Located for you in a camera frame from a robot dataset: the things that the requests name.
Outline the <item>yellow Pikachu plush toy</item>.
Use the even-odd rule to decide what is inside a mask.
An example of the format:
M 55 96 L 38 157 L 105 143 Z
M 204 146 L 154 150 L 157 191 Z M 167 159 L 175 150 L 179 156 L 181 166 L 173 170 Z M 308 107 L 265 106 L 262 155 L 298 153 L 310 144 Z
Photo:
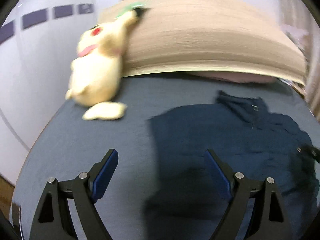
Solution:
M 88 108 L 83 120 L 124 116 L 127 105 L 113 98 L 120 87 L 128 35 L 145 11 L 143 5 L 135 5 L 114 21 L 99 23 L 81 35 L 65 98 Z

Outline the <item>pink pillow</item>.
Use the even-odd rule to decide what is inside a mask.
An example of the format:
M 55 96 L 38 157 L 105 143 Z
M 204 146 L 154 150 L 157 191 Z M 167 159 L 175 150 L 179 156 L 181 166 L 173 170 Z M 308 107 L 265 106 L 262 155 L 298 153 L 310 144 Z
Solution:
M 190 75 L 233 83 L 273 83 L 275 77 L 240 72 L 187 72 Z

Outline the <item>white wardrobe with purple panels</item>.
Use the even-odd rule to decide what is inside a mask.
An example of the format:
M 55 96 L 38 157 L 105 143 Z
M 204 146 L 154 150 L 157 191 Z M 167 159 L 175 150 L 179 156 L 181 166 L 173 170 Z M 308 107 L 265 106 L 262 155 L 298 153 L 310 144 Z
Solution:
M 19 0 L 1 41 L 1 175 L 16 184 L 41 131 L 65 100 L 80 35 L 94 0 Z

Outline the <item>navy blue puffer jacket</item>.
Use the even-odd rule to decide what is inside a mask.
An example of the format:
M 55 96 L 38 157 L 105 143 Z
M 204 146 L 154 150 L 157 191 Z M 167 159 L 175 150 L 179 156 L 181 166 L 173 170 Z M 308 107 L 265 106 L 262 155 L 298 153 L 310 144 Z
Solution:
M 144 207 L 148 239 L 317 239 L 317 149 L 260 98 L 150 120 L 159 189 Z

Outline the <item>grey bed sheet mattress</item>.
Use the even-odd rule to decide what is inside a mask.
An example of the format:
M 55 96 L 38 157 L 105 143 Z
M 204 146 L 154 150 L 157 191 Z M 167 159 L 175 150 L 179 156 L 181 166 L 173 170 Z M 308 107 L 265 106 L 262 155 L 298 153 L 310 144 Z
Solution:
M 68 100 L 38 137 L 13 196 L 22 209 L 20 225 L 25 239 L 30 239 L 47 180 L 73 180 L 100 162 L 110 149 L 118 152 L 118 165 L 95 208 L 111 239 L 148 239 L 144 207 L 160 186 L 150 120 L 173 108 L 213 104 L 221 91 L 239 98 L 262 99 L 270 112 L 291 117 L 319 148 L 319 123 L 301 97 L 281 81 L 250 85 L 177 74 L 127 77 L 121 82 L 119 95 L 128 106 L 122 118 L 85 121 L 84 107 Z M 69 199 L 68 205 L 77 239 L 87 239 L 74 200 Z

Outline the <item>beige curtain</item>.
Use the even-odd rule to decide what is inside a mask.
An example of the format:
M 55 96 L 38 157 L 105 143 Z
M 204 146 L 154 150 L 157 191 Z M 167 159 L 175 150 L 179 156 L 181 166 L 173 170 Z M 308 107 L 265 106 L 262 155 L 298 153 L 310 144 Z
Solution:
M 304 98 L 319 120 L 319 26 L 302 0 L 279 0 L 280 23 L 306 60 Z

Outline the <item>green plush leaf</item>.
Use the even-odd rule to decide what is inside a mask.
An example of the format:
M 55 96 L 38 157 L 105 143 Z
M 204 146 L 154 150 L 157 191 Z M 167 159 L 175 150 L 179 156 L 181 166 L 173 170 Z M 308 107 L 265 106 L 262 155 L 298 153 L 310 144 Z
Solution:
M 134 3 L 131 3 L 129 5 L 126 5 L 125 7 L 123 7 L 123 9 L 121 9 L 121 11 L 116 16 L 116 18 L 119 18 L 120 16 L 122 16 L 126 12 L 134 10 L 134 9 L 137 9 L 137 8 L 142 8 L 143 9 L 143 8 L 145 8 L 145 4 L 140 3 L 140 2 L 134 2 Z

